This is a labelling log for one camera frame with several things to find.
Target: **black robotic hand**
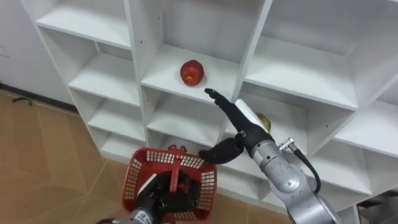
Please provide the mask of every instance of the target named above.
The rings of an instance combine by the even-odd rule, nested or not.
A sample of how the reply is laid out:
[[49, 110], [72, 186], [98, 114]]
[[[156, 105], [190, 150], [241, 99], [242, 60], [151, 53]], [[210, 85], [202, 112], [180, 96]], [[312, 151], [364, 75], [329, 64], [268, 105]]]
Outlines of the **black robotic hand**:
[[274, 141], [269, 133], [250, 122], [234, 103], [229, 102], [216, 90], [206, 88], [205, 92], [215, 100], [215, 104], [227, 115], [232, 125], [238, 130], [238, 134], [235, 135], [235, 138], [227, 138], [219, 142], [208, 151], [200, 151], [199, 156], [204, 161], [211, 164], [224, 164], [237, 158], [244, 148], [251, 150], [261, 141], [267, 139]]
[[178, 185], [189, 186], [188, 192], [182, 188], [169, 192], [171, 176], [171, 171], [157, 174], [137, 197], [136, 209], [150, 213], [154, 219], [153, 224], [161, 223], [168, 213], [187, 212], [198, 203], [200, 183], [180, 171]]

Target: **yellow fruit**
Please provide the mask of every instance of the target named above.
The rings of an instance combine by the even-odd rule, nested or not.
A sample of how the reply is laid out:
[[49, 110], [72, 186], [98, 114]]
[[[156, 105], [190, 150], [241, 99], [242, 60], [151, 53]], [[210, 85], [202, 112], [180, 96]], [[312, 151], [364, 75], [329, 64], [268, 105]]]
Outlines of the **yellow fruit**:
[[262, 122], [262, 125], [266, 128], [268, 132], [271, 131], [271, 122], [266, 118], [263, 114], [257, 114], [257, 117], [260, 119]]

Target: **white wall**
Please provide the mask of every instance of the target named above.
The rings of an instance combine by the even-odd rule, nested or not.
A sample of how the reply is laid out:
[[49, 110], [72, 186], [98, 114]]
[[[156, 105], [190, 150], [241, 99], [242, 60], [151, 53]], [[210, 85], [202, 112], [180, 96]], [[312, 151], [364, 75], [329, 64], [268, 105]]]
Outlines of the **white wall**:
[[18, 0], [0, 1], [0, 45], [6, 51], [0, 47], [0, 82], [73, 104], [29, 15]]

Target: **floor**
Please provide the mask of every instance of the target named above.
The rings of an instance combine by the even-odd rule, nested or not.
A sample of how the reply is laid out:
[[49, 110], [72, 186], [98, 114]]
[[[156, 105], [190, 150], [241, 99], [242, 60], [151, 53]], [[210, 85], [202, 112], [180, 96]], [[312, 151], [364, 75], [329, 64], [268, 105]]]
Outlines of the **floor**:
[[[76, 114], [0, 91], [0, 223], [94, 224], [123, 218], [126, 165], [104, 159]], [[205, 223], [289, 223], [263, 208], [218, 195]]]

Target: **red basket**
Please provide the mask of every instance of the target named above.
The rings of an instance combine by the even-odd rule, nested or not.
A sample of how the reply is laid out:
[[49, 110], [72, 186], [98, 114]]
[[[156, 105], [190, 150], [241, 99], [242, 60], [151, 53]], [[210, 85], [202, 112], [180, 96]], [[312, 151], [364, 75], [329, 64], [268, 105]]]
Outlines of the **red basket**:
[[177, 189], [178, 171], [182, 170], [192, 179], [199, 181], [200, 198], [198, 205], [189, 212], [168, 214], [163, 219], [164, 223], [176, 221], [193, 222], [206, 220], [210, 214], [211, 206], [217, 189], [217, 170], [213, 164], [208, 164], [197, 155], [187, 154], [187, 149], [176, 145], [169, 146], [168, 151], [143, 147], [137, 150], [130, 160], [126, 172], [122, 191], [124, 210], [131, 213], [135, 207], [135, 199], [139, 189], [153, 174], [172, 170], [170, 191]]

